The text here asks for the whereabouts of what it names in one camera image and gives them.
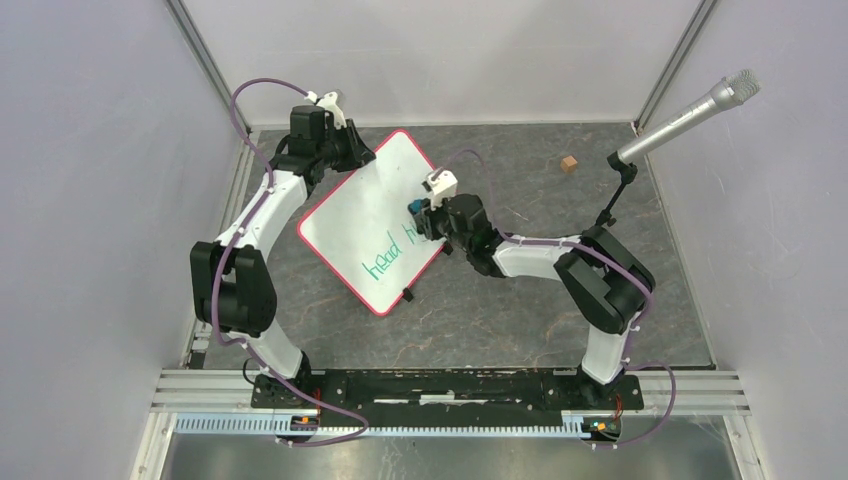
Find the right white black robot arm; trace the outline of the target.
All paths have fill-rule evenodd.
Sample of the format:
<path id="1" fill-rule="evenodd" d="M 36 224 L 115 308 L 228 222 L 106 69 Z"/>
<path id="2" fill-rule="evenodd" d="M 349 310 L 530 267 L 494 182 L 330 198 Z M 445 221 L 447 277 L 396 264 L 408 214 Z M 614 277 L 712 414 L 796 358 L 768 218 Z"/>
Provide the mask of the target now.
<path id="1" fill-rule="evenodd" d="M 407 210 L 419 234 L 459 248 L 483 276 L 561 282 L 590 324 L 578 396 L 591 408 L 617 396 L 629 332 L 651 306 L 655 280 L 608 230 L 593 226 L 558 239 L 503 233 L 472 194 L 441 202 L 419 199 Z"/>

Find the pink framed whiteboard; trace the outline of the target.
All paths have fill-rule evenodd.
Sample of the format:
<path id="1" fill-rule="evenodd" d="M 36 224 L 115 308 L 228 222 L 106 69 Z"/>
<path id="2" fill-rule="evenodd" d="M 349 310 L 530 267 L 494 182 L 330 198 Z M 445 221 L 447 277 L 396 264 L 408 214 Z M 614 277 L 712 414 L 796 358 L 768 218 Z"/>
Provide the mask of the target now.
<path id="1" fill-rule="evenodd" d="M 443 243 L 416 231 L 410 203 L 434 166 L 405 130 L 392 132 L 376 159 L 346 176 L 298 223 L 303 242 L 375 315 L 387 315 Z"/>

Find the blue whiteboard eraser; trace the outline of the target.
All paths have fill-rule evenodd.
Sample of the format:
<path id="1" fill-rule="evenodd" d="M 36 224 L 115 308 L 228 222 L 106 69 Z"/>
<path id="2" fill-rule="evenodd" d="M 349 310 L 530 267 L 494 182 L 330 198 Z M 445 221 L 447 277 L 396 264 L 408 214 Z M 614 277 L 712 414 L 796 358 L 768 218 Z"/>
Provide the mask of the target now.
<path id="1" fill-rule="evenodd" d="M 407 210 L 411 215 L 415 216 L 415 215 L 418 215 L 423 210 L 424 207 L 425 207 L 424 200 L 423 199 L 416 199 L 416 200 L 412 201 L 410 204 L 407 205 Z"/>

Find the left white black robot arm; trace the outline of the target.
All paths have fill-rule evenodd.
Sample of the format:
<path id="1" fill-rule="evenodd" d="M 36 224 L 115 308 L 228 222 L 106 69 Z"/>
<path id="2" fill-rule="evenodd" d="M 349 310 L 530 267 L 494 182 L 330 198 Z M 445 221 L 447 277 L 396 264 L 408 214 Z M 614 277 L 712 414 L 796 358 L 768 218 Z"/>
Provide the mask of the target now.
<path id="1" fill-rule="evenodd" d="M 326 171 L 355 171 L 375 159 L 355 124 L 325 102 L 292 109 L 290 131 L 266 162 L 257 192 L 235 222 L 189 254 L 196 316 L 223 346 L 243 349 L 290 407 L 314 394 L 307 355 L 276 320 L 278 295 L 268 254 L 291 216 L 309 199 Z"/>

